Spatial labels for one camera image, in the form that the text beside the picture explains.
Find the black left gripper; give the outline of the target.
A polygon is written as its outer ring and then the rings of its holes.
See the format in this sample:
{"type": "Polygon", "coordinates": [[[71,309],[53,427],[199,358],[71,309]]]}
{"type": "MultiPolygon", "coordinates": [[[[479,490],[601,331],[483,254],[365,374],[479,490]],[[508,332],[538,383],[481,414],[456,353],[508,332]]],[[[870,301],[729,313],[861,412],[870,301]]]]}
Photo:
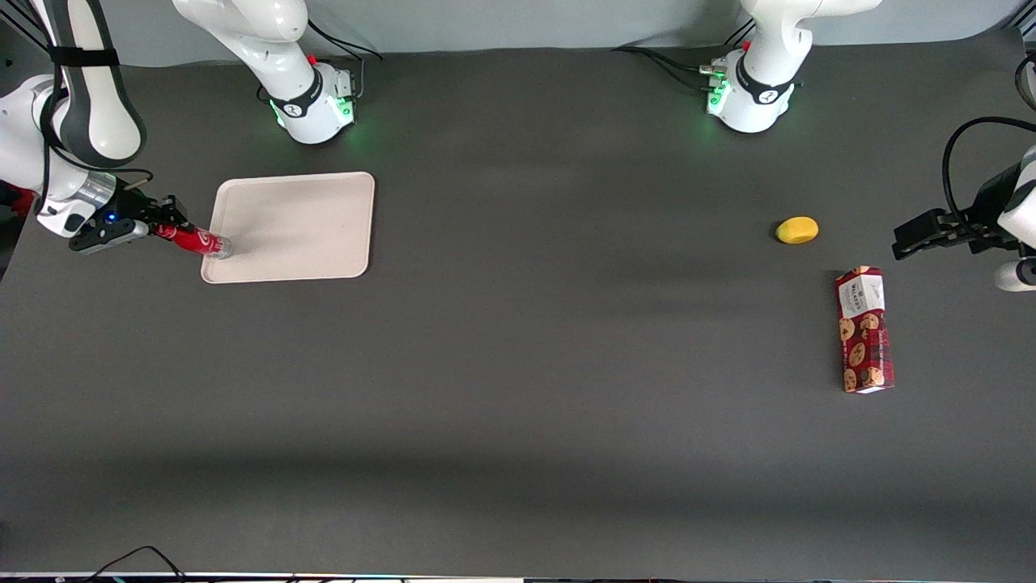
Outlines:
{"type": "Polygon", "coordinates": [[[1020,175],[1021,162],[1018,162],[985,181],[972,206],[968,207],[968,214],[961,211],[954,215],[945,209],[932,209],[895,228],[895,261],[903,261],[930,246],[1021,247],[1021,241],[998,222],[1004,211],[1017,206],[1014,199],[1020,175]]]}

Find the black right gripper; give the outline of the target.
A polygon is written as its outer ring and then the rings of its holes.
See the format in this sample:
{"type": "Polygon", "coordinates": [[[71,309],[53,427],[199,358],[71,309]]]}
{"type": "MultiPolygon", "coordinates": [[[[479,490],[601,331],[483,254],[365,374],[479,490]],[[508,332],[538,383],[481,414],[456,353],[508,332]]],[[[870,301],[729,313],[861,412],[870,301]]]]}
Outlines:
{"type": "Polygon", "coordinates": [[[193,223],[185,217],[177,197],[167,197],[163,202],[146,196],[141,190],[117,188],[104,206],[104,224],[122,220],[136,220],[149,229],[160,224],[173,224],[178,232],[193,233],[193,223]]]}

